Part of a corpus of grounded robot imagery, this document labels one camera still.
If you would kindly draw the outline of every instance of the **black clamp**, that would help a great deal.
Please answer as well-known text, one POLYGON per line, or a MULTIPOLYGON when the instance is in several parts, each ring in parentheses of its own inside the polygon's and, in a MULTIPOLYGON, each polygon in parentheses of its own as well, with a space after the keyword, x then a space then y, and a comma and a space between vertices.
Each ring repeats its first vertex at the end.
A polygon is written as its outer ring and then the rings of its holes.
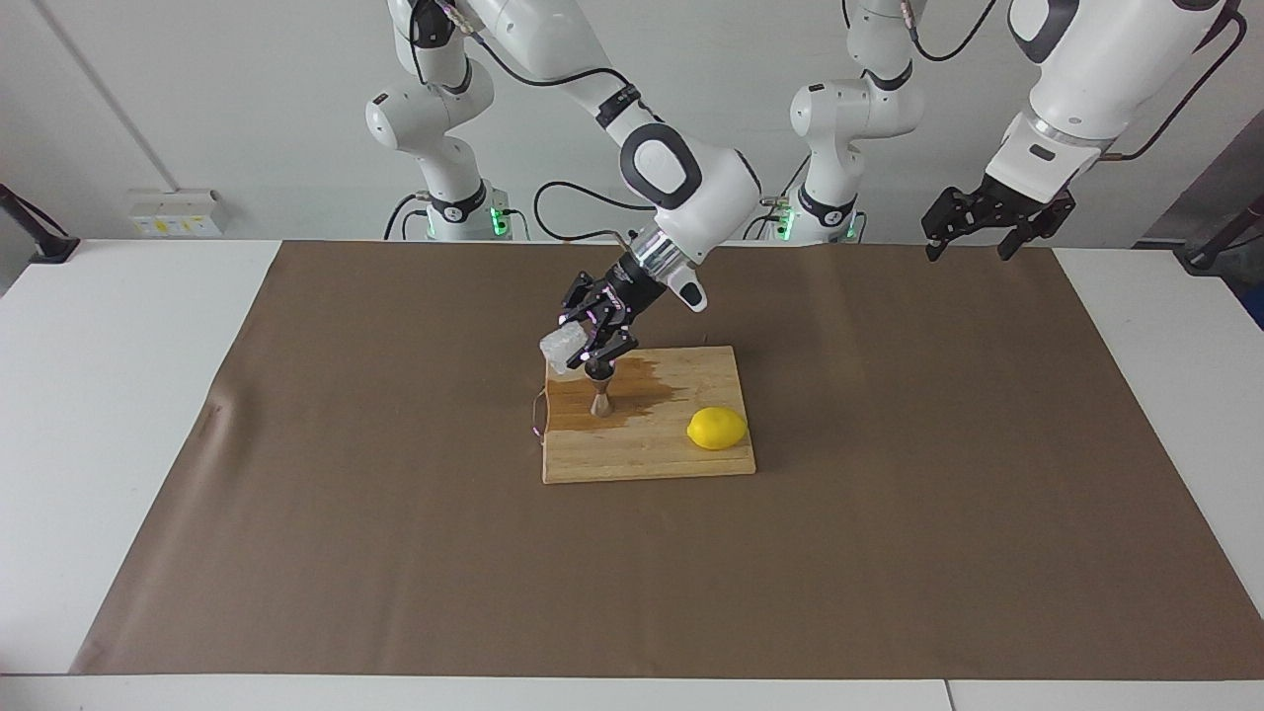
POLYGON ((799 204, 803 209, 808 211, 809 215, 817 218, 820 226, 825 229, 834 229, 843 224, 847 215, 852 214, 852 209, 856 207, 856 199, 853 197, 851 202, 846 205, 825 205, 818 200, 814 200, 811 195, 808 195, 806 183, 799 186, 799 204))
POLYGON ((1053 237, 1076 209, 1076 199, 1063 189, 1048 205, 985 176, 975 192, 948 187, 921 218, 927 233, 927 257, 939 259, 948 243, 986 228, 1014 228, 996 245, 1002 261, 1009 261, 1024 244, 1053 237))
POLYGON ((30 258, 32 264, 61 264, 70 259, 71 253, 80 244, 77 237, 67 234, 43 210, 9 190, 4 183, 0 183, 0 211, 8 213, 39 247, 39 252, 30 258), (44 225, 39 224, 35 215, 56 226, 64 237, 48 232, 44 225))
POLYGON ((561 323, 590 323, 588 340, 566 359, 568 368, 585 366, 603 372, 616 358, 638 345, 632 321, 666 291, 632 254, 619 257, 605 276, 594 280, 579 272, 561 302, 561 323))
POLYGON ((430 206, 449 223, 460 224, 469 219, 487 200, 487 183, 480 182, 474 195, 456 202, 446 202, 437 197, 430 199, 430 206))

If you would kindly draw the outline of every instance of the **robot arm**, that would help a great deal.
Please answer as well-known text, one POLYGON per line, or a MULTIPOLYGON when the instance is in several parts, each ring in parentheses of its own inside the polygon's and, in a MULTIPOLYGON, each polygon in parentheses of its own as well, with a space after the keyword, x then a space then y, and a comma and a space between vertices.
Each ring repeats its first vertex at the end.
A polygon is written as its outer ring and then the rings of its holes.
POLYGON ((1014 228, 997 248, 1002 259, 1038 237, 1053 237, 1076 207, 1068 185, 1101 159, 1140 105, 1193 53, 1224 5, 1014 0, 1010 30, 1040 67, 1040 80, 978 190, 944 190, 921 219, 930 259, 953 239, 983 228, 1014 228))
MULTIPOLYGON (((844 233, 865 172, 865 157, 852 140, 904 135, 921 121, 925 99, 908 83, 913 40, 902 5, 860 0, 847 49, 863 70, 861 78, 805 86, 790 105, 790 123, 811 158, 804 182, 791 186, 787 240, 833 242, 844 233)), ((920 15, 925 0, 913 5, 920 15)))
POLYGON ((494 239, 507 225, 504 194, 482 178, 474 149, 447 132, 492 105, 487 70, 465 56, 464 38, 434 3, 388 0, 396 54, 412 77, 382 90, 365 108, 373 137, 412 156, 428 192, 436 239, 494 239))
MULTIPOLYGON (((665 291, 694 311, 707 307, 695 268, 742 224, 760 199, 750 164, 661 123, 609 58, 575 0, 435 0, 463 30, 477 16, 513 58, 578 102, 619 147, 619 171, 655 205, 655 219, 603 278, 571 285, 562 323, 590 321, 568 363, 608 364, 637 345, 628 326, 665 291)), ((477 40, 482 37, 474 34, 477 40)))

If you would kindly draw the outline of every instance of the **wall socket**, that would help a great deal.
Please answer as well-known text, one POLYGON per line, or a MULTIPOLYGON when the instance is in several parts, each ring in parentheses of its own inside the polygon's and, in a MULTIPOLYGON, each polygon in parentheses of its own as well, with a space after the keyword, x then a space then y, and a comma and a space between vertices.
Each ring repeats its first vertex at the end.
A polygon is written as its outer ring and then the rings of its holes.
POLYGON ((222 237, 226 216, 211 190, 178 192, 128 192, 133 206, 128 216, 144 237, 222 237))

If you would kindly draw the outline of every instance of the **ice cube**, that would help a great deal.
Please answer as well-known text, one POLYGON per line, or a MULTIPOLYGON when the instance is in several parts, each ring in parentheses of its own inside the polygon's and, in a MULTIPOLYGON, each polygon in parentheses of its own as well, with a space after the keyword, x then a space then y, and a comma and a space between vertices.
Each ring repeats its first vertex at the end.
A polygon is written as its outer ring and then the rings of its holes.
POLYGON ((566 361, 585 343, 588 343, 588 334, 584 333, 584 326, 570 321, 540 339, 540 352, 545 354, 545 362, 549 363, 549 367, 559 376, 564 376, 569 369, 566 361))

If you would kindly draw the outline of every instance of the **lemon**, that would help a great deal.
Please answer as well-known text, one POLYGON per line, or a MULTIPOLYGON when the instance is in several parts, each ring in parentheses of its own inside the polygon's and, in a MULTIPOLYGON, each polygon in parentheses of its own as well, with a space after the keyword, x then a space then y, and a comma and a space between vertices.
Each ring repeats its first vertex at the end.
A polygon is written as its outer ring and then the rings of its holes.
POLYGON ((703 407, 694 412, 685 434, 703 449, 728 449, 746 436, 746 420, 728 407, 703 407))

